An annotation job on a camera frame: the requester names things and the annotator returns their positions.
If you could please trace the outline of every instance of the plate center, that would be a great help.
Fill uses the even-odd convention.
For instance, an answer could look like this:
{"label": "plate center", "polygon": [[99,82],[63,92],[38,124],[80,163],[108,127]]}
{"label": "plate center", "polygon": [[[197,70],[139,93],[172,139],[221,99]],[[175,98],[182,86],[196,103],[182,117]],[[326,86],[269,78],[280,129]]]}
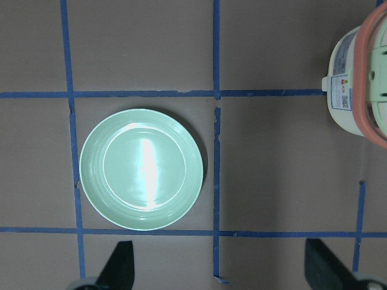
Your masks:
{"label": "plate center", "polygon": [[149,128],[117,135],[106,150],[103,169],[113,194],[139,210],[153,210],[172,199],[186,176],[175,141]]}

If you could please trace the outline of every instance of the warning label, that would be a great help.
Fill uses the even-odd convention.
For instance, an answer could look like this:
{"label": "warning label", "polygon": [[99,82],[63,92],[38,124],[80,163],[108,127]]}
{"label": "warning label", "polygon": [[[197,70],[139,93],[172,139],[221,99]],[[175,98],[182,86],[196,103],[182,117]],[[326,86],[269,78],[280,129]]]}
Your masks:
{"label": "warning label", "polygon": [[348,76],[332,77],[331,106],[333,109],[352,111],[352,89],[348,86]]}

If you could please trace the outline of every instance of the label sticker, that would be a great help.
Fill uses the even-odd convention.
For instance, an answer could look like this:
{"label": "label sticker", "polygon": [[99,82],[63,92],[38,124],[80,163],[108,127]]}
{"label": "label sticker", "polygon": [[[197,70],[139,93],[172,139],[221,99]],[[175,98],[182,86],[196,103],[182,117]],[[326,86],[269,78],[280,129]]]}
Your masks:
{"label": "label sticker", "polygon": [[351,45],[351,41],[355,37],[356,33],[358,32],[358,29],[351,34],[345,36],[343,40],[341,41],[340,46],[337,49],[336,56],[334,58],[334,64],[333,64],[333,74],[344,74],[345,73],[345,67],[346,67],[346,56],[348,54],[348,50]]}
{"label": "label sticker", "polygon": [[333,109],[352,111],[352,89],[348,76],[331,78],[331,106]]}

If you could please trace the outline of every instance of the rice cooker handle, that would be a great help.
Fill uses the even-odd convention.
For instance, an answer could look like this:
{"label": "rice cooker handle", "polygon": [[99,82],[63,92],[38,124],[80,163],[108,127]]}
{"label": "rice cooker handle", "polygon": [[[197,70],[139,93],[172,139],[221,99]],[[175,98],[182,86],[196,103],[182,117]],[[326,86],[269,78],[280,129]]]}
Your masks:
{"label": "rice cooker handle", "polygon": [[366,80],[368,77],[368,43],[380,18],[387,12],[387,2],[376,8],[364,21],[357,33],[353,66],[353,117],[357,127],[374,144],[387,149],[385,137],[368,117]]}

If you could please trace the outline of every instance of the ceramic plate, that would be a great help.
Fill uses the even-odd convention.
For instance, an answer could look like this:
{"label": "ceramic plate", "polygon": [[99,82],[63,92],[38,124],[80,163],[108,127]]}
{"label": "ceramic plate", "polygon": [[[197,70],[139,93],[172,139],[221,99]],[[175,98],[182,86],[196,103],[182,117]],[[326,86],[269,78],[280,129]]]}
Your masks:
{"label": "ceramic plate", "polygon": [[203,162],[190,133],[160,112],[131,109],[99,123],[80,154],[80,180],[93,207],[133,230],[179,220],[195,203]]}

